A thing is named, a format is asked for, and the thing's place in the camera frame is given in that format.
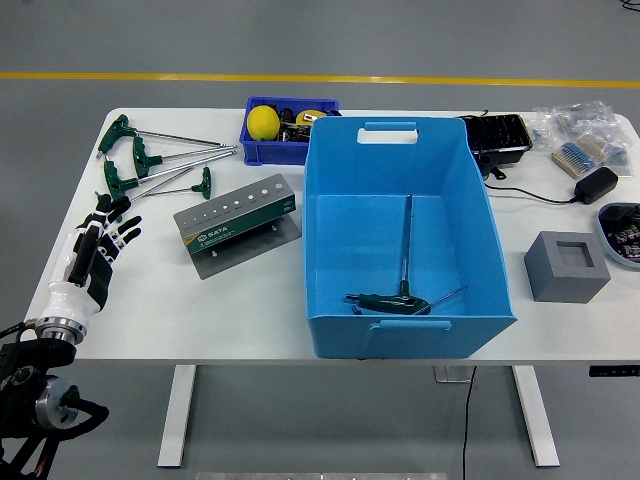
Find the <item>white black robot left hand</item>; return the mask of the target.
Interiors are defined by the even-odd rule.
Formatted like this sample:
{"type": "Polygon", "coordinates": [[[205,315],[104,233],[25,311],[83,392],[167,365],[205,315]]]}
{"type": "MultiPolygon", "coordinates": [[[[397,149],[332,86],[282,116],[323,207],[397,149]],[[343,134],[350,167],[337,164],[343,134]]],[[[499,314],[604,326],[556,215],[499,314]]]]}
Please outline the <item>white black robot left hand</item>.
{"type": "Polygon", "coordinates": [[[95,209],[67,235],[48,284],[49,300],[38,316],[44,324],[57,318],[87,325],[107,301],[113,263],[122,250],[141,234],[141,218],[118,219],[131,207],[124,196],[98,197],[95,209]]]}

